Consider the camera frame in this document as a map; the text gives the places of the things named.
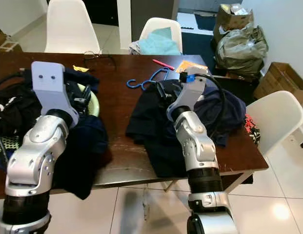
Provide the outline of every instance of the white plastic chair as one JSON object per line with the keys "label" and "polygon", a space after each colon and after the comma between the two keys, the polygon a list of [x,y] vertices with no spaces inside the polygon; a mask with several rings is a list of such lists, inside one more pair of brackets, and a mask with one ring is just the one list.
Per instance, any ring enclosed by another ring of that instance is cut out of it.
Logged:
{"label": "white plastic chair", "polygon": [[259,150],[266,156],[303,124],[303,108],[292,93],[277,91],[246,108],[260,129]]}
{"label": "white plastic chair", "polygon": [[171,33],[172,33],[172,40],[176,42],[179,51],[182,53],[182,30],[181,30],[181,25],[171,19],[163,19],[163,18],[150,18],[142,32],[140,39],[147,39],[148,34],[151,33],[152,31],[160,28],[171,28]]}
{"label": "white plastic chair", "polygon": [[47,9],[46,53],[99,53],[98,40],[82,0],[51,0]]}

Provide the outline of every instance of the wooden table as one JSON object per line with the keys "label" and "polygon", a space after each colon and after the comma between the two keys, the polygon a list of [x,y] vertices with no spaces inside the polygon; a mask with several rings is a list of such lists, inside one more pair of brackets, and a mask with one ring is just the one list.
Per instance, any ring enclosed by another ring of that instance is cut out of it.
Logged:
{"label": "wooden table", "polygon": [[[97,97],[100,116],[109,135],[107,154],[113,160],[98,172],[94,187],[106,188],[134,185],[180,178],[158,178],[152,169],[147,153],[142,145],[135,145],[125,136],[131,113],[141,95],[140,89],[129,89],[126,82],[135,78],[138,82],[149,78],[160,67],[152,59],[178,67],[182,60],[204,64],[200,56],[142,56],[112,55],[116,67],[109,58],[88,61],[91,72],[100,79]],[[19,68],[30,68],[33,61],[49,61],[65,67],[84,66],[83,55],[47,53],[0,53],[0,79],[14,73]],[[168,79],[179,75],[170,71]],[[268,168],[266,161],[253,144],[245,129],[232,133],[226,148],[216,148],[223,185],[229,192],[242,183],[254,171]],[[0,170],[0,198],[4,195],[5,174]]]}

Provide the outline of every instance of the white tile floor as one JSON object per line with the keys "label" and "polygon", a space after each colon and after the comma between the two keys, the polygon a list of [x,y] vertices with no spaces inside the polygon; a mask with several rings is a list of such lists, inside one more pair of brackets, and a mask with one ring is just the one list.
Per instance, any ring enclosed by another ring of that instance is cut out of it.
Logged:
{"label": "white tile floor", "polygon": [[198,28],[196,18],[194,14],[188,13],[177,13],[177,21],[180,23],[181,27],[193,28],[185,29],[182,28],[182,33],[195,33],[195,34],[204,34],[204,35],[213,35],[213,31],[202,30]]}
{"label": "white tile floor", "polygon": [[[128,51],[120,49],[119,27],[96,23],[93,23],[93,27],[103,53],[128,54]],[[18,41],[25,52],[44,52],[46,46],[46,21],[32,29]]]}
{"label": "white tile floor", "polygon": [[[196,27],[190,16],[186,27]],[[94,24],[101,48],[120,54],[118,27]],[[27,52],[43,52],[46,23],[20,39]],[[303,149],[288,137],[266,158],[270,168],[254,174],[254,184],[240,185],[229,199],[241,234],[303,234]],[[143,185],[92,191],[80,201],[71,194],[51,195],[53,218],[47,234],[185,234],[189,216],[186,180],[172,190],[167,183],[149,184],[150,216],[143,218]]]}

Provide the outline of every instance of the light blue cloth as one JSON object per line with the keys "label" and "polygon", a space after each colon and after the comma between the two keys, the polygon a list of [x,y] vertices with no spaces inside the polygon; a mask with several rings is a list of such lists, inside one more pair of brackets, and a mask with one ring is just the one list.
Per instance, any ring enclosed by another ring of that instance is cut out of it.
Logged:
{"label": "light blue cloth", "polygon": [[179,48],[172,40],[171,28],[161,28],[148,34],[147,39],[138,41],[142,55],[180,55]]}

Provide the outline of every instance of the dark clothing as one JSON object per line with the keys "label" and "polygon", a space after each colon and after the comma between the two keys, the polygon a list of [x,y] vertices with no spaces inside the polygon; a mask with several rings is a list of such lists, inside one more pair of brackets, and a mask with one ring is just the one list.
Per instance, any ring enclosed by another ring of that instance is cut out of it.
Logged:
{"label": "dark clothing", "polygon": [[[31,70],[26,70],[23,75],[24,83],[0,91],[0,104],[4,106],[4,110],[0,111],[0,136],[18,135],[20,141],[34,126],[41,111],[41,104],[31,90]],[[85,86],[89,84],[91,90],[97,93],[99,80],[90,74],[66,68],[64,79],[70,103],[76,109],[73,100],[81,97],[76,82]],[[103,155],[108,136],[98,117],[83,115],[77,126],[70,129],[66,141],[66,148],[55,164],[54,185],[85,199],[90,194],[98,169],[111,160],[111,157]]]}
{"label": "dark clothing", "polygon": [[[177,80],[162,81],[166,93],[171,94]],[[215,127],[215,119],[221,111],[221,98],[217,87],[206,83],[204,99],[198,101],[194,111],[210,134]],[[214,142],[225,145],[227,134],[244,121],[245,104],[228,91],[225,92],[226,112],[219,128],[212,137]],[[159,177],[185,177],[185,162],[182,148],[176,138],[172,122],[166,117],[166,107],[161,107],[154,85],[140,96],[132,113],[126,135],[136,143],[144,144],[150,162]]]}
{"label": "dark clothing", "polygon": [[40,116],[41,105],[35,93],[24,85],[15,84],[0,90],[0,136],[18,135],[21,139]]}
{"label": "dark clothing", "polygon": [[101,120],[95,116],[80,118],[77,126],[70,130],[67,147],[56,161],[55,186],[86,199],[98,168],[111,160],[101,158],[107,146],[108,136]]}
{"label": "dark clothing", "polygon": [[[24,71],[24,79],[25,79],[25,84],[29,87],[32,87],[32,72],[29,69],[26,69]],[[65,68],[65,71],[63,73],[63,79],[64,82],[66,83],[67,81],[74,81],[76,83],[82,84],[84,86],[90,85],[91,86],[91,91],[93,93],[98,93],[97,87],[99,85],[99,79],[92,76],[89,73],[85,72],[80,72],[80,71],[75,71],[70,68]]]}

